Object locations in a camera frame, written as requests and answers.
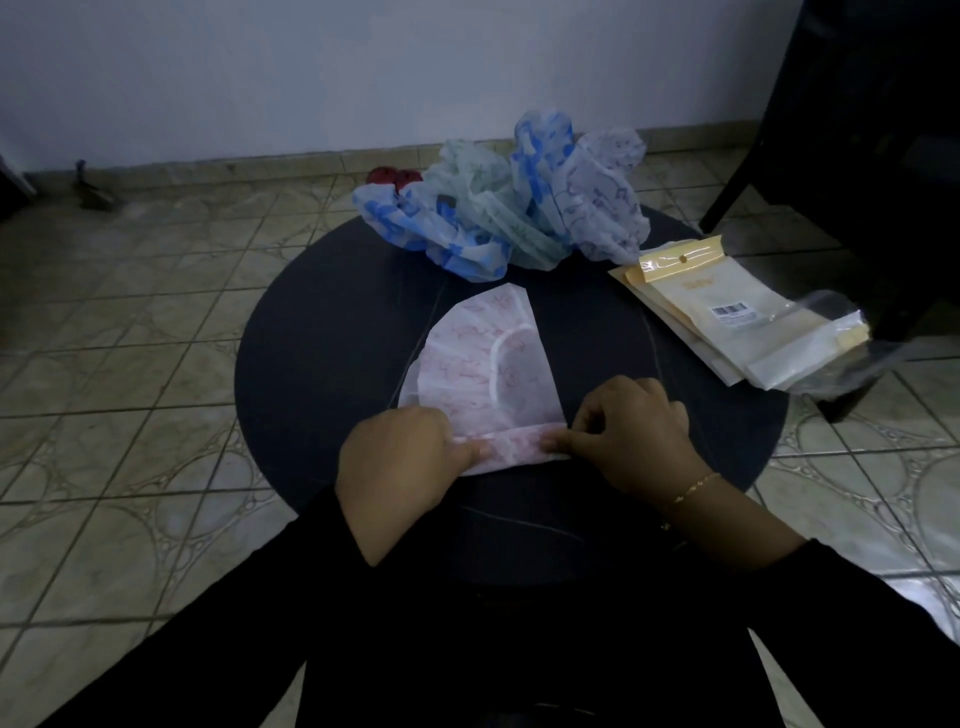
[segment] white wall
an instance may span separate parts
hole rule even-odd
[[[759,118],[800,2],[0,0],[0,138],[41,170]]]

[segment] barcode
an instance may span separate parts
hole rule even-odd
[[[718,305],[711,310],[717,316],[726,316],[728,314],[736,313],[738,311],[746,311],[748,308],[750,307],[745,303],[731,303],[730,305]]]

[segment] person's left hand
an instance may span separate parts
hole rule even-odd
[[[390,409],[357,425],[340,448],[334,491],[367,563],[379,564],[461,473],[489,456],[481,440],[455,445],[439,409]]]

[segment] person's right hand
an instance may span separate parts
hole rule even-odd
[[[548,432],[540,447],[585,458],[614,488],[663,508],[710,474],[688,429],[686,408],[658,380],[615,376],[584,398],[571,429]]]

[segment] black chair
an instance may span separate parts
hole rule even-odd
[[[960,201],[955,0],[806,0],[756,141],[708,210],[712,231],[748,184],[790,205],[900,285],[874,338],[903,341],[941,296]],[[821,409],[842,419],[865,386]]]

